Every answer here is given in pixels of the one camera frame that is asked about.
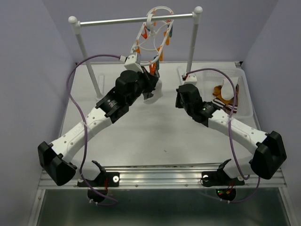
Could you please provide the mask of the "white clip hanger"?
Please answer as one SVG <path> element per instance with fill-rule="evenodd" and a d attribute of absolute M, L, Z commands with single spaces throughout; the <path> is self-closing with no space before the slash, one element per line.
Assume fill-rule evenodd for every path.
<path fill-rule="evenodd" d="M 153 20 L 154 16 L 163 14 L 173 15 L 174 12 L 169 7 L 157 6 L 147 13 L 148 21 L 142 23 L 130 49 L 130 53 L 147 55 L 142 66 L 148 67 L 150 74 L 156 76 L 159 76 L 159 63 L 163 61 L 163 47 L 170 43 L 174 23 L 172 19 Z"/>

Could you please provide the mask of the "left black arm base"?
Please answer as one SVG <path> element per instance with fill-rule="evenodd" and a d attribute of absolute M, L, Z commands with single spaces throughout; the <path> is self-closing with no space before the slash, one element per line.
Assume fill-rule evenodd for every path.
<path fill-rule="evenodd" d="M 82 169 L 86 181 L 92 187 L 118 187 L 120 173 L 108 171 L 97 161 L 85 163 Z"/>

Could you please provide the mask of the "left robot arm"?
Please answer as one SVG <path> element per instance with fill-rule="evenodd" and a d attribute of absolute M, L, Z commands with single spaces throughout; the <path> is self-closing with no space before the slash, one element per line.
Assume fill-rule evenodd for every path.
<path fill-rule="evenodd" d="M 50 144 L 43 141 L 38 145 L 41 167 L 56 185 L 65 185 L 76 174 L 77 167 L 71 162 L 75 154 L 87 146 L 96 134 L 125 115 L 143 93 L 161 97 L 161 89 L 161 80 L 147 71 L 123 71 L 116 79 L 115 86 L 81 122 Z"/>

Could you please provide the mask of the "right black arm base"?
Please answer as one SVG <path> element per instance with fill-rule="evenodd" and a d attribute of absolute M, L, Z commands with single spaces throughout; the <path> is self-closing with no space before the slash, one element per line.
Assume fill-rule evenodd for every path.
<path fill-rule="evenodd" d="M 212 186 L 243 186 L 245 184 L 244 180 L 239 180 L 238 178 L 230 178 L 225 172 L 224 167 L 231 159 L 226 160 L 221 165 L 219 165 L 216 171 L 203 171 L 200 182 L 205 187 Z"/>

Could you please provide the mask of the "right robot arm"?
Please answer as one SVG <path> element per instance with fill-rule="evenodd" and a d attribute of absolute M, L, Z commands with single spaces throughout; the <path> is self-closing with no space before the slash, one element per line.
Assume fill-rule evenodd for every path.
<path fill-rule="evenodd" d="M 220 183 L 226 184 L 241 175 L 271 179 L 287 159 L 278 132 L 260 131 L 231 118 L 216 104 L 203 101 L 198 88 L 192 84 L 181 85 L 176 92 L 177 108 L 183 108 L 195 122 L 227 135 L 252 154 L 252 157 L 226 160 L 216 172 Z"/>

